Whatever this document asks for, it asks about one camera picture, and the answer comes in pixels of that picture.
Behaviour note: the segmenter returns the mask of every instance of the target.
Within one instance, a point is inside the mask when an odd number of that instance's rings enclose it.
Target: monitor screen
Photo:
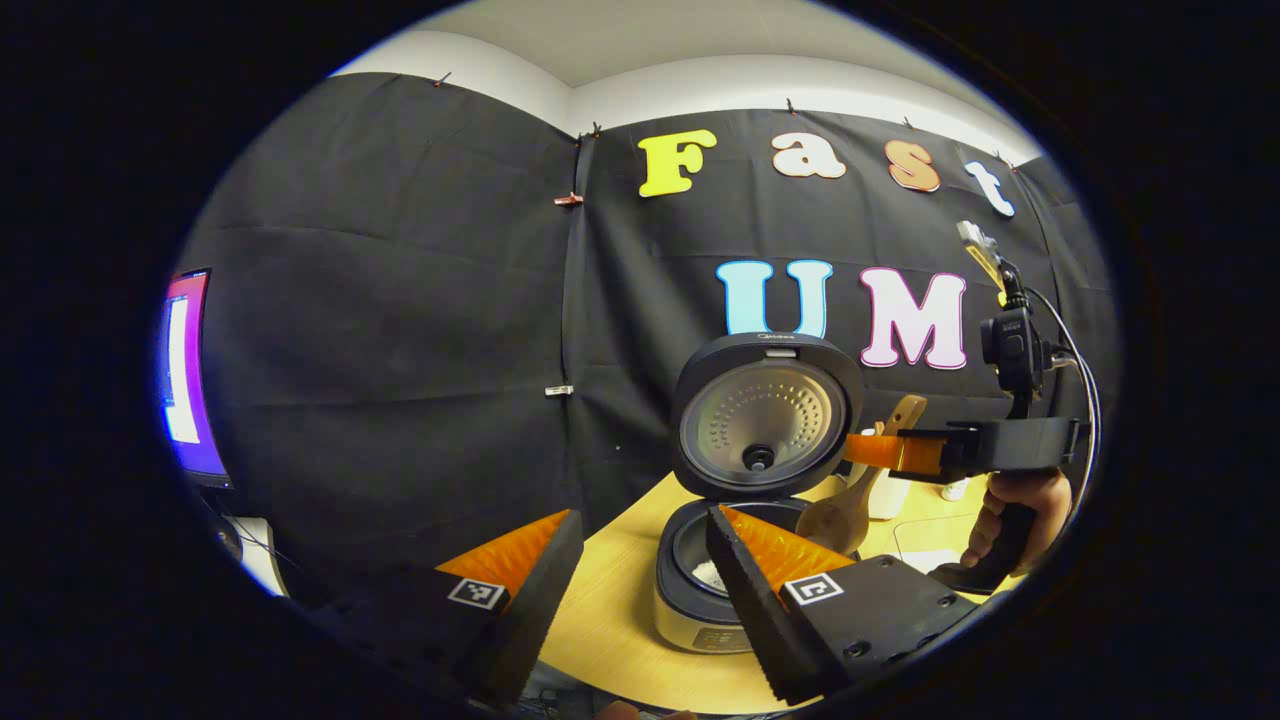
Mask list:
[[[160,323],[160,402],[178,461],[197,480],[230,487],[214,447],[200,380],[200,318],[207,272],[191,273],[169,284]]]

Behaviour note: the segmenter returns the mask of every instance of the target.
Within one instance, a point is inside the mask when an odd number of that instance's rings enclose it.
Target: black handle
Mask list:
[[[1000,534],[991,546],[991,552],[973,568],[959,562],[946,562],[937,566],[929,577],[951,589],[991,594],[996,592],[1005,577],[1018,569],[1018,561],[1027,550],[1027,538],[1036,521],[1036,511],[1025,505],[1010,502],[1000,512]]]

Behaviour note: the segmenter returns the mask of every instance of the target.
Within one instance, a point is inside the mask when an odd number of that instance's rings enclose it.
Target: letter m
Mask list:
[[[933,347],[924,363],[938,370],[957,370],[965,365],[960,325],[960,297],[965,282],[959,275],[940,273],[929,281],[924,302],[916,305],[902,275],[890,268],[863,270],[861,283],[872,292],[872,341],[863,350],[864,365],[888,368],[897,364],[893,333],[911,365],[920,359],[924,345],[933,338]]]

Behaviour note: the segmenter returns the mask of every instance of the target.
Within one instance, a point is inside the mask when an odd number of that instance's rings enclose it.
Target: table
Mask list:
[[[815,501],[842,489],[835,477],[796,497]],[[913,550],[963,551],[982,507],[987,477],[973,478],[961,500],[940,486],[911,483],[901,512],[873,520],[863,557]],[[671,514],[698,500],[668,474],[622,515],[591,536],[561,601],[539,660],[579,680],[644,705],[707,715],[786,710],[750,652],[703,655],[669,644],[653,620],[658,542]],[[922,523],[940,520],[941,523]],[[998,589],[1019,579],[1009,578]],[[974,602],[983,596],[965,594]]]

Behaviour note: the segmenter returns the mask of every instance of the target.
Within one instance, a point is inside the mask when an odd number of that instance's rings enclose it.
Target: black fabric backdrop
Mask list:
[[[691,129],[718,140],[685,173],[692,188],[640,197],[636,142]],[[769,141],[783,132],[828,140],[846,174],[780,174]],[[924,146],[942,187],[899,186],[890,140]],[[964,170],[972,160],[1000,178],[1014,218],[992,209]],[[552,202],[571,188],[585,204]],[[282,568],[306,603],[566,506],[593,533],[635,502],[669,470],[680,369],[726,332],[724,261],[774,266],[767,322],[780,332],[799,323],[786,264],[832,264],[826,337],[854,357],[870,331],[863,269],[897,269],[916,301],[933,274],[961,275],[966,366],[864,366],[860,427],[906,392],[929,400],[922,427],[1004,416],[1009,400],[978,340],[996,291],[960,246],[960,220],[1055,300],[1110,414],[1120,373],[1110,284],[1052,165],[1014,173],[980,149],[867,118],[701,113],[608,128],[579,151],[547,123],[448,83],[340,76],[247,149],[179,270],[211,269],[211,421],[246,511],[268,518],[307,569]],[[1047,313],[1036,319],[1056,334]],[[573,395],[544,395],[559,384]],[[1078,380],[1057,386],[1051,377],[1050,402],[1033,413],[1083,418]]]

